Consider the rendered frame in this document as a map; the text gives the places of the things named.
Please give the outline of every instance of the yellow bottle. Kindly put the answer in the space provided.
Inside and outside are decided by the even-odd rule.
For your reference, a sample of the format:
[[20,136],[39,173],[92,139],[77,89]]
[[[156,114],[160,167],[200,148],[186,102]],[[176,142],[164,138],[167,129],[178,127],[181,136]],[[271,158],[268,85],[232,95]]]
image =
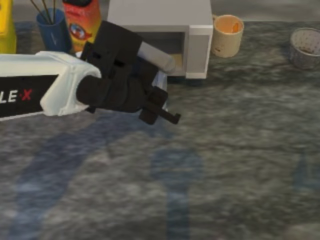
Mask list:
[[13,0],[0,0],[0,54],[15,54],[17,51],[12,8]]

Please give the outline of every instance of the black label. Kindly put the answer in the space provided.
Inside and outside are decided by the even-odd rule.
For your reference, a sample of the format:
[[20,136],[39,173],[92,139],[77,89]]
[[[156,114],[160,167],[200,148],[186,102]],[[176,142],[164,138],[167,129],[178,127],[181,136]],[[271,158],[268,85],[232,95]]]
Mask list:
[[42,112],[40,100],[57,77],[0,77],[0,118]]

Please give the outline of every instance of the blue cup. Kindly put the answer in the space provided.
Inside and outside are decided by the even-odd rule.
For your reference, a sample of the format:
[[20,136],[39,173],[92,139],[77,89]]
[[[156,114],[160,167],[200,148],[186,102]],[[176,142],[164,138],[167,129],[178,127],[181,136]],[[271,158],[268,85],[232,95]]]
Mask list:
[[[54,21],[54,9],[48,8],[51,21]],[[55,9],[55,21],[49,23],[48,15],[43,10],[36,16],[36,23],[47,51],[69,53],[72,49],[72,42],[69,35],[66,17],[63,11]]]

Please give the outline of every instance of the wire basket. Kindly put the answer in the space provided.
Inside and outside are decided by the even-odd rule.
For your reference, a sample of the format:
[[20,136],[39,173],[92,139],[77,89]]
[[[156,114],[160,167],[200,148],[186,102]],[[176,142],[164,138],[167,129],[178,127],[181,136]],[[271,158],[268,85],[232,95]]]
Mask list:
[[298,28],[290,38],[290,61],[299,69],[310,70],[320,64],[320,30]]

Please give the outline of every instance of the orange bottle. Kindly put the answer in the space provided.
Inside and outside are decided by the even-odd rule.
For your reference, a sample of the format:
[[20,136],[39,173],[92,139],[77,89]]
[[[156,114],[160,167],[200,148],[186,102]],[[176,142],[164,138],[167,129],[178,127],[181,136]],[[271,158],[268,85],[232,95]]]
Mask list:
[[75,52],[93,43],[101,24],[99,0],[63,0],[64,13]]

